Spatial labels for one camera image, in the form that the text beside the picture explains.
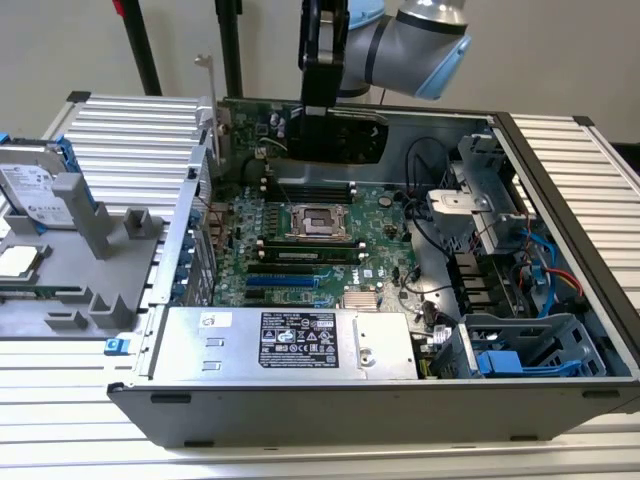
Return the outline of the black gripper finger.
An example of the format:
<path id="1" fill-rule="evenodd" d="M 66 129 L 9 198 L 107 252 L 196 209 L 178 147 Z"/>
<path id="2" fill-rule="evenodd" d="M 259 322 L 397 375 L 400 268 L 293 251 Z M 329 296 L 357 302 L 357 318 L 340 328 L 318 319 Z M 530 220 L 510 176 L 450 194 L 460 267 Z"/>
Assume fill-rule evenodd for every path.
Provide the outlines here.
<path id="1" fill-rule="evenodd" d="M 349 26 L 347 1 L 303 1 L 298 67 L 301 103 L 307 114 L 331 108 L 342 82 Z"/>

